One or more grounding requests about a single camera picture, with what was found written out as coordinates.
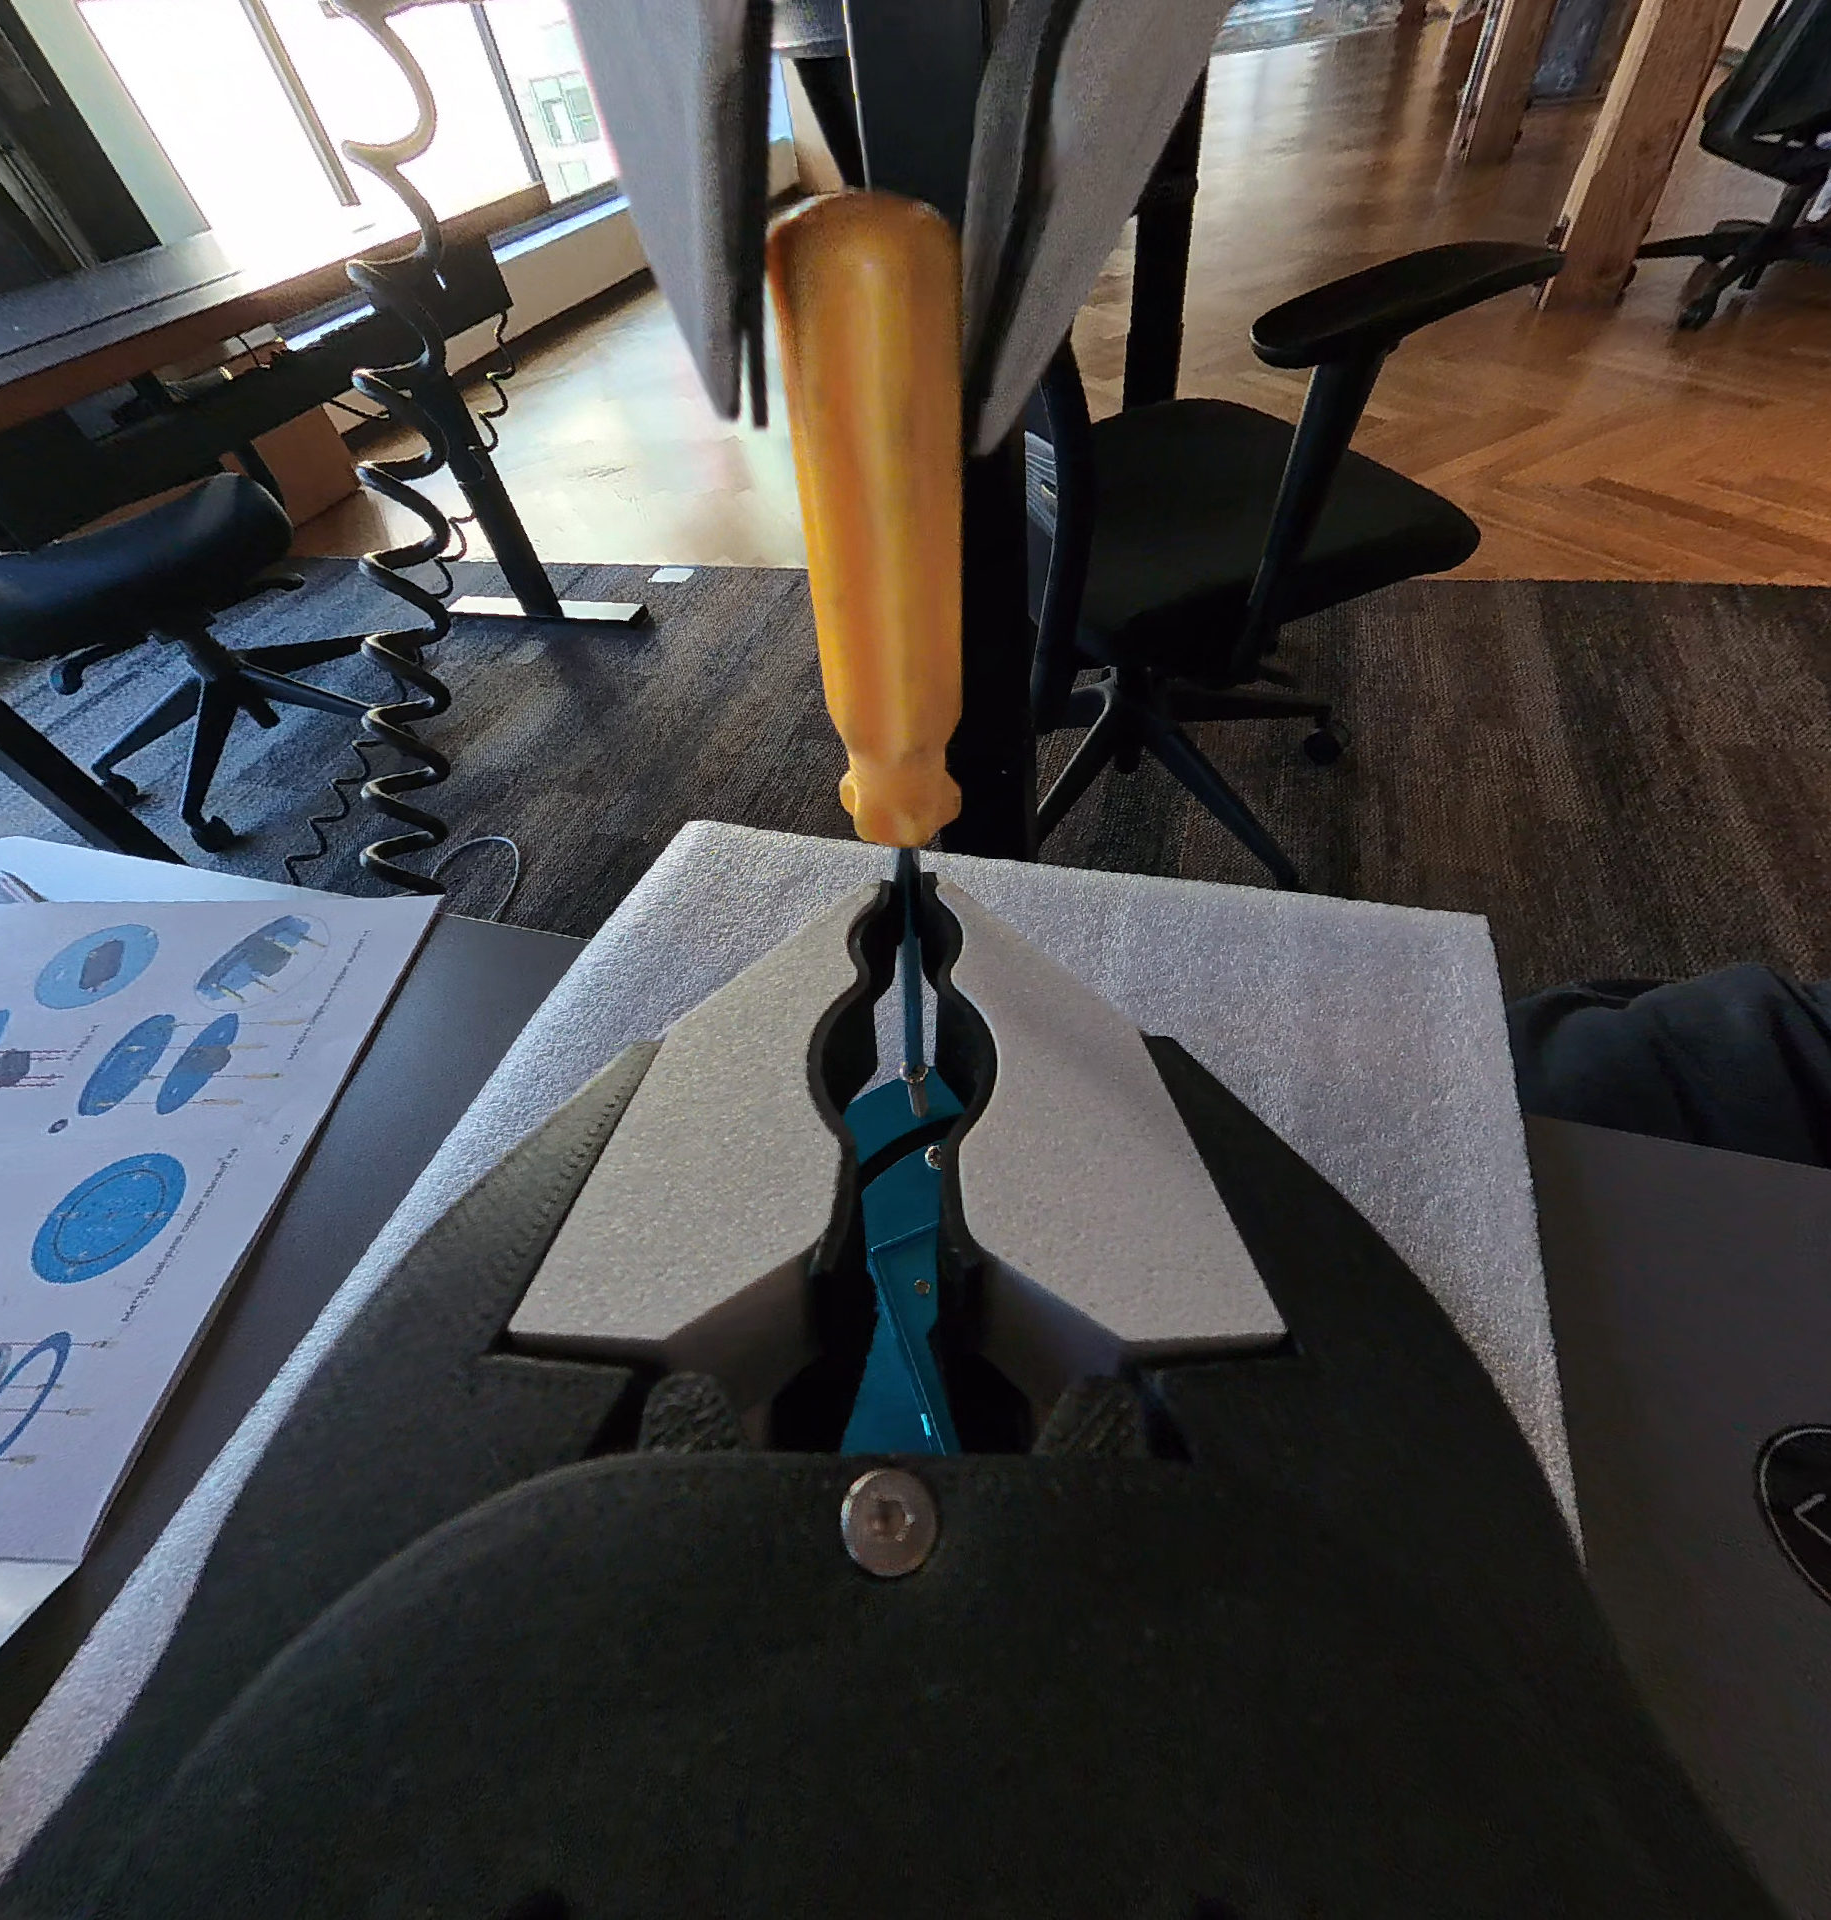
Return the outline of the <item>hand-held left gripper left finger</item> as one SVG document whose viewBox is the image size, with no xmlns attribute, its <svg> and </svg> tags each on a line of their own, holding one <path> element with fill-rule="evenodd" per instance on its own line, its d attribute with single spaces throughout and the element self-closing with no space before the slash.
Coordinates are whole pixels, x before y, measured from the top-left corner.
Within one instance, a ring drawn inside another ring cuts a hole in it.
<svg viewBox="0 0 1831 1920">
<path fill-rule="evenodd" d="M 507 1325 L 519 1354 L 704 1374 L 834 1444 L 875 1336 L 849 1103 L 903 911 L 869 883 L 677 1020 Z"/>
</svg>

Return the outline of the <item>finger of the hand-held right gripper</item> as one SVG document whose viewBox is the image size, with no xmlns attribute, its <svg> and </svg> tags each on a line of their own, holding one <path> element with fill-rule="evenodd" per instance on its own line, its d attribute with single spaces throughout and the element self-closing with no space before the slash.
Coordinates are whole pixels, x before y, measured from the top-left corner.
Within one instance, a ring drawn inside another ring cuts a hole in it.
<svg viewBox="0 0 1831 1920">
<path fill-rule="evenodd" d="M 570 3 L 647 265 L 713 410 L 767 424 L 770 3 Z"/>
<path fill-rule="evenodd" d="M 1015 3 L 983 67 L 962 225 L 967 451 L 1020 419 L 1199 82 L 1227 3 Z"/>
</svg>

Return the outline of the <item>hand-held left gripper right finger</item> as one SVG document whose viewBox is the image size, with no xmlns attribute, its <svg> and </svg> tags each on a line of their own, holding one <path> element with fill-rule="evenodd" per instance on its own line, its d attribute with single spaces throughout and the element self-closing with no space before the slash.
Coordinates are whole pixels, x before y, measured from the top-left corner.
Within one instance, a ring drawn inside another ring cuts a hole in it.
<svg viewBox="0 0 1831 1920">
<path fill-rule="evenodd" d="M 1133 1366 L 1265 1354 L 1287 1325 L 1143 1034 L 942 880 L 949 989 L 995 1049 L 954 1151 L 978 1346 L 1038 1411 Z"/>
</svg>

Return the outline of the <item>blue round metal base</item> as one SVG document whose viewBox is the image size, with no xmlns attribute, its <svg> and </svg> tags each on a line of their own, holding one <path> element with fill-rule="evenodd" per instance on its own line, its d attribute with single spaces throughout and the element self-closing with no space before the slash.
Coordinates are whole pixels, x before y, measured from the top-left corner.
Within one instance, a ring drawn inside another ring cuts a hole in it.
<svg viewBox="0 0 1831 1920">
<path fill-rule="evenodd" d="M 860 1158 L 864 1255 L 876 1325 L 842 1438 L 845 1453 L 959 1453 L 930 1334 L 936 1326 L 942 1172 L 932 1149 L 961 1101 L 928 1071 L 923 1112 L 903 1081 L 857 1096 L 845 1121 Z"/>
</svg>

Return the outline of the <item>orange-handled screwdriver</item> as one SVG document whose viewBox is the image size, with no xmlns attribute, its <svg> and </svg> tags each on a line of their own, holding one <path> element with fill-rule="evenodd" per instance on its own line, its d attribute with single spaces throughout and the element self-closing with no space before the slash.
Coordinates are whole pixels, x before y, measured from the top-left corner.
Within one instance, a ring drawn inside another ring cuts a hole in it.
<svg viewBox="0 0 1831 1920">
<path fill-rule="evenodd" d="M 840 800 L 862 841 L 913 853 L 961 813 L 961 256 L 928 204 L 842 191 L 784 213 L 766 245 L 805 570 Z"/>
</svg>

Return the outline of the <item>dark grey desk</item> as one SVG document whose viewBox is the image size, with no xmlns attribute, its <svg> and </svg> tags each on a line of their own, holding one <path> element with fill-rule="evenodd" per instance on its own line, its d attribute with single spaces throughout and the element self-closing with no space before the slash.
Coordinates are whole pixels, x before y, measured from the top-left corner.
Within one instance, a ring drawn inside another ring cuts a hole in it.
<svg viewBox="0 0 1831 1920">
<path fill-rule="evenodd" d="M 434 922 L 85 1563 L 0 1651 L 0 1758 L 581 948 L 457 915 Z"/>
</svg>

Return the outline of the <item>white foam sheet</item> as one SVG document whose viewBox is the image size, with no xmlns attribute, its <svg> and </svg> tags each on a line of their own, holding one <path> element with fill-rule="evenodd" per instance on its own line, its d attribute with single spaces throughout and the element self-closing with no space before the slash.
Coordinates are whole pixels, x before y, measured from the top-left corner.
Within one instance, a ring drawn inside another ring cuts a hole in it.
<svg viewBox="0 0 1831 1920">
<path fill-rule="evenodd" d="M 942 876 L 1172 1038 L 1311 1163 L 1452 1313 L 1570 1523 L 1574 1470 L 1524 1124 L 1474 915 L 944 856 Z M 536 1008 L 311 1330 L 0 1758 L 0 1880 L 178 1627 L 258 1453 L 385 1260 L 515 1141 L 767 948 L 878 875 L 849 841 L 690 824 Z"/>
</svg>

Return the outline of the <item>wooden pillar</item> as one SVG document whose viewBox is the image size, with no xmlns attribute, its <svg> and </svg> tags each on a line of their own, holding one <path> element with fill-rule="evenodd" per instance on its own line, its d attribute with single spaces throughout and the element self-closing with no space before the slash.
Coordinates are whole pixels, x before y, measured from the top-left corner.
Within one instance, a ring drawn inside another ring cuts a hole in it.
<svg viewBox="0 0 1831 1920">
<path fill-rule="evenodd" d="M 1542 290 L 1543 310 L 1623 298 L 1737 8 L 1735 3 L 1637 4 L 1562 204 L 1555 236 L 1562 273 Z"/>
<path fill-rule="evenodd" d="M 1455 159 L 1504 164 L 1521 131 L 1529 95 L 1556 3 L 1489 3 L 1455 119 Z"/>
</svg>

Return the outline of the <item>open instruction booklet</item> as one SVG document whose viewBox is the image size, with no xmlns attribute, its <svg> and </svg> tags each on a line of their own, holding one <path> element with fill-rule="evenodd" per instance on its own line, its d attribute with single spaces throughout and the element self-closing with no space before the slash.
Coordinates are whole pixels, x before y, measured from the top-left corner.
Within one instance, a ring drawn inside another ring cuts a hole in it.
<svg viewBox="0 0 1831 1920">
<path fill-rule="evenodd" d="M 0 1651 L 85 1559 L 434 918 L 0 902 Z"/>
</svg>

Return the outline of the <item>wide glass window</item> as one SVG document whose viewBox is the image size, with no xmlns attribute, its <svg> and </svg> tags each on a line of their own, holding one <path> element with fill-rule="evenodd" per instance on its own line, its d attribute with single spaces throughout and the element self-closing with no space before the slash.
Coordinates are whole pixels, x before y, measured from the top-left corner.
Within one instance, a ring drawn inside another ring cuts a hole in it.
<svg viewBox="0 0 1831 1920">
<path fill-rule="evenodd" d="M 396 136 L 413 119 L 411 92 L 333 4 L 88 3 L 80 13 L 209 227 L 329 217 L 401 227 L 398 199 L 352 165 L 345 144 Z M 407 170 L 433 213 L 531 182 L 551 202 L 612 185 L 563 4 L 430 4 L 392 25 L 439 115 Z"/>
</svg>

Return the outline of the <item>brown cardboard box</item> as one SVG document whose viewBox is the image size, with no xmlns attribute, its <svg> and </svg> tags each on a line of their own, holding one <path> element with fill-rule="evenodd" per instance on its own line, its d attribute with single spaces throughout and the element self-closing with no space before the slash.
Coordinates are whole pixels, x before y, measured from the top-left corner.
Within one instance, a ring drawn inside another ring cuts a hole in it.
<svg viewBox="0 0 1831 1920">
<path fill-rule="evenodd" d="M 259 396 L 258 412 L 266 430 L 255 438 L 255 452 L 274 473 L 296 528 L 340 510 L 359 493 L 352 452 L 329 407 L 300 410 L 274 388 Z"/>
</svg>

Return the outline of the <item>person's dark pants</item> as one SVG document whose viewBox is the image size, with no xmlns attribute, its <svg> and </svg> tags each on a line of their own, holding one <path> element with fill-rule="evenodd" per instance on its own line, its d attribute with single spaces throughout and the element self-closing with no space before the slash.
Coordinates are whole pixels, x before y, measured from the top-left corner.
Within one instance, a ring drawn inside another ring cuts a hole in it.
<svg viewBox="0 0 1831 1920">
<path fill-rule="evenodd" d="M 1831 1170 L 1831 977 L 1568 983 L 1504 1025 L 1527 1117 Z"/>
</svg>

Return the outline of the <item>black saddle stool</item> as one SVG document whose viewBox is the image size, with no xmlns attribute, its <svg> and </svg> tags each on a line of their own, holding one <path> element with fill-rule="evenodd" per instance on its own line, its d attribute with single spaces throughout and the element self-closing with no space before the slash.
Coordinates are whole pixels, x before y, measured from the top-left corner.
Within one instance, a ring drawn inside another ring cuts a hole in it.
<svg viewBox="0 0 1831 1920">
<path fill-rule="evenodd" d="M 243 651 L 213 636 L 214 620 L 258 592 L 300 588 L 277 574 L 293 525 L 274 493 L 240 472 L 221 472 L 188 493 L 35 551 L 0 553 L 0 661 L 47 663 L 51 685 L 75 692 L 85 667 L 147 639 L 174 646 L 191 678 L 90 763 L 117 804 L 138 787 L 116 767 L 164 733 L 192 722 L 183 780 L 183 824 L 207 853 L 235 844 L 233 830 L 207 819 L 205 801 L 237 715 L 279 726 L 277 706 L 336 714 L 362 704 L 293 680 L 290 668 L 345 661 L 365 636 L 258 646 Z"/>
</svg>

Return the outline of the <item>black mesh office chair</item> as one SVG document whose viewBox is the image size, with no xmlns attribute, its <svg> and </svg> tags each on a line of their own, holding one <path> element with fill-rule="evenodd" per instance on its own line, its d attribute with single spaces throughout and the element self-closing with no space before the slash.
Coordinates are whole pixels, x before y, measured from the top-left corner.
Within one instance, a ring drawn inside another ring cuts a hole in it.
<svg viewBox="0 0 1831 1920">
<path fill-rule="evenodd" d="M 1674 326 L 1698 331 L 1735 286 L 1754 290 L 1779 261 L 1831 270 L 1831 221 L 1809 215 L 1831 178 L 1831 3 L 1785 3 L 1711 95 L 1699 149 L 1747 174 L 1777 181 L 1766 221 L 1647 242 L 1637 261 L 1698 261 Z"/>
</svg>

